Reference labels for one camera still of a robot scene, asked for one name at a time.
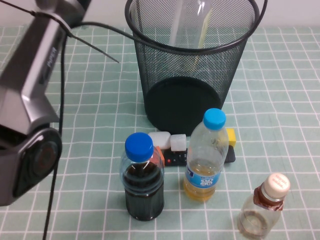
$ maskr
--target white wall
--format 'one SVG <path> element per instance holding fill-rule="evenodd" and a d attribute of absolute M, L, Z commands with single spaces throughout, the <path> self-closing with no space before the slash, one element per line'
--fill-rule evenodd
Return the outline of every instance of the white wall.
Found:
<path fill-rule="evenodd" d="M 7 0 L 26 9 L 34 9 L 34 0 Z M 263 0 L 256 0 L 260 9 Z M 125 27 L 126 0 L 92 0 L 86 21 L 98 21 Z M 32 17 L 0 3 L 0 26 L 27 24 Z M 320 26 L 319 0 L 269 0 L 262 26 Z"/>

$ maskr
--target wastebasket rim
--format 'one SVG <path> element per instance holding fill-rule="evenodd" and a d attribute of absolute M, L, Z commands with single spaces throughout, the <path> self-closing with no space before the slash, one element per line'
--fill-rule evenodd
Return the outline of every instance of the wastebasket rim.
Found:
<path fill-rule="evenodd" d="M 175 46 L 170 46 L 170 45 L 166 45 L 160 42 L 157 42 L 149 37 L 147 37 L 146 35 L 144 35 L 131 21 L 131 13 L 130 13 L 130 6 L 131 3 L 133 2 L 133 0 L 127 0 L 126 4 L 125 4 L 125 19 L 126 22 L 128 24 L 128 26 L 130 27 L 130 29 L 132 30 L 132 32 L 134 34 L 136 34 L 140 39 L 153 44 L 155 49 L 160 49 L 161 51 L 167 52 L 167 53 L 175 53 L 175 54 L 179 54 L 179 55 L 209 55 L 209 54 L 215 54 L 215 53 L 219 53 L 219 52 L 223 52 L 229 49 L 234 48 L 235 46 L 241 44 L 242 42 L 246 41 L 257 29 L 258 25 L 260 24 L 266 8 L 267 8 L 267 4 L 268 4 L 268 0 L 264 0 L 264 4 L 261 10 L 261 13 L 259 14 L 259 7 L 256 3 L 255 0 L 248 0 L 250 2 L 250 4 L 253 7 L 254 10 L 254 22 L 252 23 L 250 29 L 241 37 L 239 37 L 238 39 L 236 39 L 235 41 L 232 41 L 230 43 L 227 44 L 223 44 L 220 46 L 215 46 L 215 47 L 210 47 L 210 48 L 199 48 L 199 49 L 191 49 L 191 48 L 181 48 L 181 47 L 175 47 Z"/>

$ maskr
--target black mesh wastebasket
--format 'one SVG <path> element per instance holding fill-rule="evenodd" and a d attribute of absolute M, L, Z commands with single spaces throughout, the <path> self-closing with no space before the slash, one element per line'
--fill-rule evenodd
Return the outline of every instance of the black mesh wastebasket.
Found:
<path fill-rule="evenodd" d="M 261 14 L 254 0 L 212 0 L 203 48 L 169 45 L 176 1 L 128 0 L 126 21 L 135 41 L 144 108 L 150 122 L 171 134 L 192 133 L 209 108 L 221 109 L 248 38 Z"/>

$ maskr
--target blue bottle cap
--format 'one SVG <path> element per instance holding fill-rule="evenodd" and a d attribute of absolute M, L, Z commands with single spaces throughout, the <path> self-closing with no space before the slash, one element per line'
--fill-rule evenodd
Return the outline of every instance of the blue bottle cap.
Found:
<path fill-rule="evenodd" d="M 226 114 L 218 108 L 208 109 L 203 117 L 204 125 L 208 129 L 216 131 L 224 127 L 226 120 Z"/>
<path fill-rule="evenodd" d="M 143 163 L 154 154 L 154 143 L 144 132 L 133 133 L 125 141 L 125 153 L 131 161 Z"/>

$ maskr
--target brown bottle label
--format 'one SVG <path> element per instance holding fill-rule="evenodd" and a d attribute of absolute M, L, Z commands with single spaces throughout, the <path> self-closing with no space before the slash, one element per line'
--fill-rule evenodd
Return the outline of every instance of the brown bottle label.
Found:
<path fill-rule="evenodd" d="M 283 200 L 275 202 L 267 199 L 261 191 L 261 186 L 258 186 L 254 190 L 253 203 L 263 209 L 270 211 L 282 211 L 282 209 L 284 208 Z"/>

